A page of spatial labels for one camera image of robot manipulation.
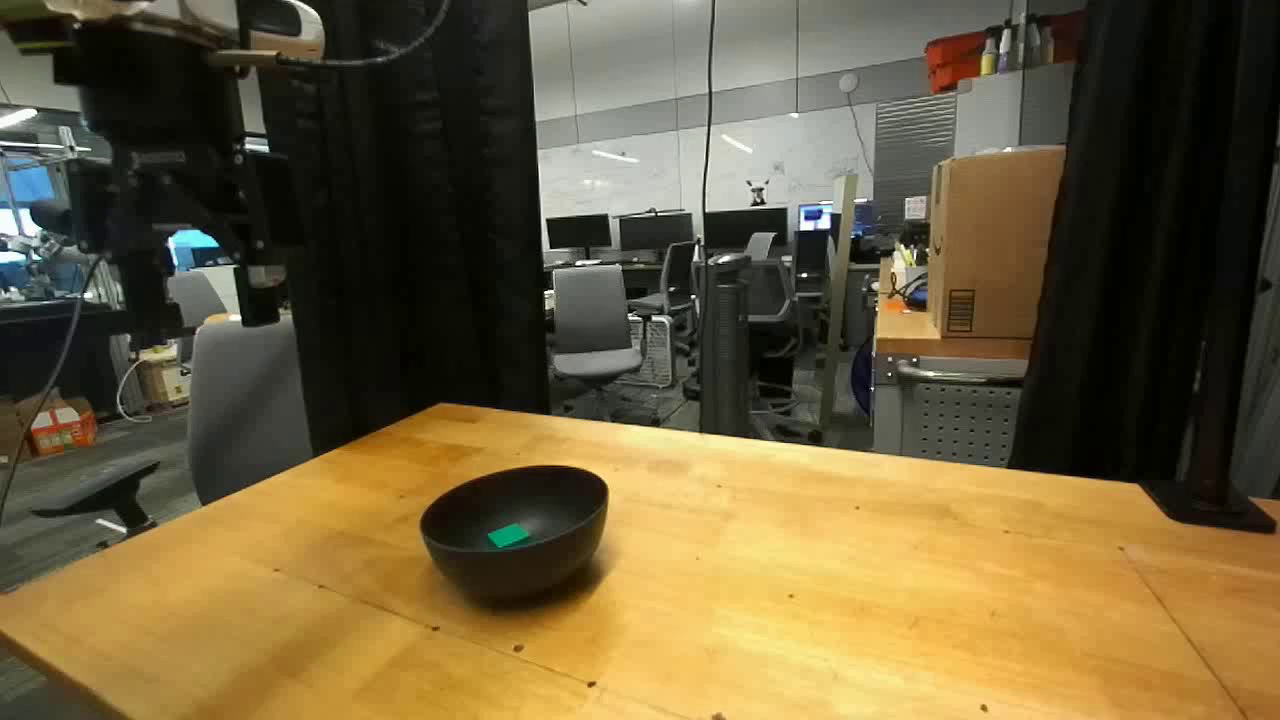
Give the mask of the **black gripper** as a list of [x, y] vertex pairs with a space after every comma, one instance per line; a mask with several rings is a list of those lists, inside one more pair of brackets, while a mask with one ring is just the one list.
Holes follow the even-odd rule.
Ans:
[[54, 76], [78, 92], [89, 128], [109, 139], [83, 223], [125, 279], [126, 329], [181, 329], [167, 296], [174, 227], [199, 227], [232, 255], [249, 329], [274, 323], [287, 302], [284, 247], [298, 239], [298, 222], [287, 160], [242, 150], [237, 31], [140, 13], [72, 16]]

